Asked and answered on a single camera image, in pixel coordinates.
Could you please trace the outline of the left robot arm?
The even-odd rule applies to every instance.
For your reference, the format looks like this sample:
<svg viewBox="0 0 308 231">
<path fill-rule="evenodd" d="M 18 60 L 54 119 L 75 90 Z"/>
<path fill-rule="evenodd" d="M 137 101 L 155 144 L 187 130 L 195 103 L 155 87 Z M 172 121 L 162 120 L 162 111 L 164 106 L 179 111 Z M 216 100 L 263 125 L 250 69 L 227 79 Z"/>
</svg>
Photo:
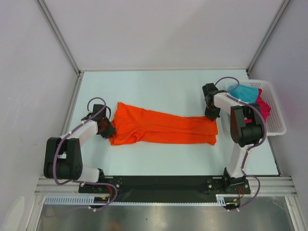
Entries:
<svg viewBox="0 0 308 231">
<path fill-rule="evenodd" d="M 81 147 L 93 136 L 104 139 L 116 133 L 110 122 L 111 109 L 102 104 L 95 104 L 92 112 L 81 119 L 81 123 L 72 131 L 61 137 L 47 140 L 43 174 L 48 179 L 90 183 L 95 192 L 106 188 L 105 175 L 102 169 L 83 164 Z"/>
</svg>

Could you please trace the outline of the orange t-shirt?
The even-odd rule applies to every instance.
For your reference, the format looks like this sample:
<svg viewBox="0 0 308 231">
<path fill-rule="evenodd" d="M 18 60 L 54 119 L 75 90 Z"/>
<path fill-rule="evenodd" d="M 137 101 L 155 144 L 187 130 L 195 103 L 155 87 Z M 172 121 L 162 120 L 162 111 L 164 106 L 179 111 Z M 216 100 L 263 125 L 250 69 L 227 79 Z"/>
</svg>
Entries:
<svg viewBox="0 0 308 231">
<path fill-rule="evenodd" d="M 146 110 L 119 102 L 112 125 L 116 133 L 109 138 L 113 146 L 152 142 L 162 144 L 215 145 L 216 121 L 205 116 L 182 117 Z"/>
</svg>

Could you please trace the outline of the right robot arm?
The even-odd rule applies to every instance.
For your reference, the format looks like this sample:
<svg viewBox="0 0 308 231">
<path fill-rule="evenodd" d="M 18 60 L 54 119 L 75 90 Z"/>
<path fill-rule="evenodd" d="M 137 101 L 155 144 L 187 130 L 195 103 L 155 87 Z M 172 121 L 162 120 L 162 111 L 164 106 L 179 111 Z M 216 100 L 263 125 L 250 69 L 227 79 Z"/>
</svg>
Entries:
<svg viewBox="0 0 308 231">
<path fill-rule="evenodd" d="M 230 134 L 234 142 L 229 164 L 221 179 L 208 182 L 210 193 L 235 194 L 250 190 L 245 165 L 251 149 L 260 146 L 266 138 L 266 123 L 258 103 L 246 103 L 225 90 L 218 90 L 214 83 L 202 87 L 206 108 L 205 116 L 212 121 L 220 117 L 220 111 L 230 116 Z"/>
</svg>

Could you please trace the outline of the white plastic basket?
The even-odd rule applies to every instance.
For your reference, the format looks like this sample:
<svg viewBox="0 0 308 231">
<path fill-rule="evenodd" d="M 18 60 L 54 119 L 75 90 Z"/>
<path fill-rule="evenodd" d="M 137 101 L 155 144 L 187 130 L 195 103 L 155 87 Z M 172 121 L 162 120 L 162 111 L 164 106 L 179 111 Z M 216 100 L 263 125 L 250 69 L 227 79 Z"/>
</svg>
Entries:
<svg viewBox="0 0 308 231">
<path fill-rule="evenodd" d="M 272 85 L 267 81 L 253 79 L 240 80 L 240 84 L 262 89 L 260 97 L 271 107 L 270 115 L 266 121 L 267 136 L 284 135 L 287 128 Z"/>
</svg>

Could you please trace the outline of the teal t-shirt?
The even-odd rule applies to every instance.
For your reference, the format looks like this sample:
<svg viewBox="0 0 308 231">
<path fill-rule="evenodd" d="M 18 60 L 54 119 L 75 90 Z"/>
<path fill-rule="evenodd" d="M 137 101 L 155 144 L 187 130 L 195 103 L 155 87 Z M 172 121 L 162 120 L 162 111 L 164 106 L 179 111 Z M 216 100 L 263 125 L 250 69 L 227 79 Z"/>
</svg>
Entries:
<svg viewBox="0 0 308 231">
<path fill-rule="evenodd" d="M 237 99 L 240 99 L 243 102 L 255 103 L 259 96 L 259 89 L 255 87 L 239 85 L 234 89 L 236 85 L 231 85 L 227 91 L 229 94 Z"/>
</svg>

